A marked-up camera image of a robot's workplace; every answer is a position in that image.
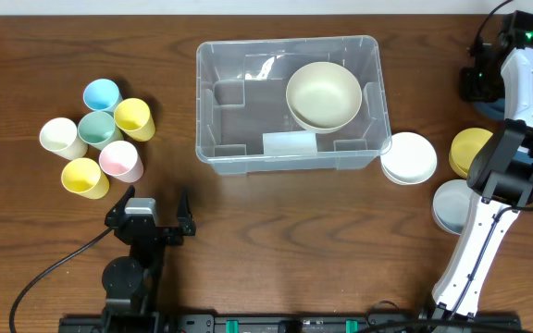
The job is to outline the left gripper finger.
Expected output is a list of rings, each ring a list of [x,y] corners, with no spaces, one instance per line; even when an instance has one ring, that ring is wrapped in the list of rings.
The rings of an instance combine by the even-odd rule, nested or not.
[[[186,189],[181,192],[176,218],[183,236],[194,236],[196,234],[196,224],[192,216]]]
[[[135,188],[130,185],[117,203],[105,215],[105,225],[108,228],[119,228],[125,220],[126,205],[135,194]]]

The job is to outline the yellow small bowl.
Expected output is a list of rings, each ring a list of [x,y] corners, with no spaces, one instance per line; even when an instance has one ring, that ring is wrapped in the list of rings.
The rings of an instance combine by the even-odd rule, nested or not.
[[[459,132],[452,140],[449,152],[449,163],[452,170],[461,178],[466,179],[471,164],[492,136],[489,130],[469,128]]]

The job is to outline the white small bowl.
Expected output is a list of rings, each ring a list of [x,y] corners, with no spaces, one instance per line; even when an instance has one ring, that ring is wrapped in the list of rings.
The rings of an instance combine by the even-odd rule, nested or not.
[[[435,173],[438,157],[433,145],[422,135],[400,132],[391,136],[390,146],[380,157],[383,174],[399,185],[416,185]]]

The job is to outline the light grey small bowl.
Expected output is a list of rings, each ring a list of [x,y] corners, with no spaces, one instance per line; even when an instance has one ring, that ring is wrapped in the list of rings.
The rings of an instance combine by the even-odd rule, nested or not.
[[[471,189],[463,179],[449,180],[436,190],[432,201],[432,217],[444,231],[460,235],[467,219]]]

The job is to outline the beige large bowl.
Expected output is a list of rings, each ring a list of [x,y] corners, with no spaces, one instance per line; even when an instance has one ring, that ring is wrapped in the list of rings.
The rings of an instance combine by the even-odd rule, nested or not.
[[[330,62],[310,63],[295,71],[285,97],[298,125],[318,134],[342,129],[363,104],[362,89],[354,74]]]

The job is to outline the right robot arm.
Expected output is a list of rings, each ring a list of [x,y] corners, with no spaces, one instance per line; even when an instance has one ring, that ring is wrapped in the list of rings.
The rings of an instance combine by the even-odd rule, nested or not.
[[[493,43],[475,37],[474,64],[460,71],[467,102],[504,101],[504,120],[474,157],[466,183],[473,192],[451,261],[434,286],[434,312],[472,319],[480,290],[508,228],[533,211],[533,14],[506,15]]]

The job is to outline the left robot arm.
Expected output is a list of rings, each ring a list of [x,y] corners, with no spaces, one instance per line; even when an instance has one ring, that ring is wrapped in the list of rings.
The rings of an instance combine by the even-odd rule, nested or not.
[[[159,226],[156,200],[137,198],[133,186],[108,211],[105,225],[130,247],[127,256],[112,260],[103,272],[108,312],[142,315],[153,311],[166,248],[181,246],[186,237],[196,233],[185,191],[180,195],[176,220],[176,226]]]

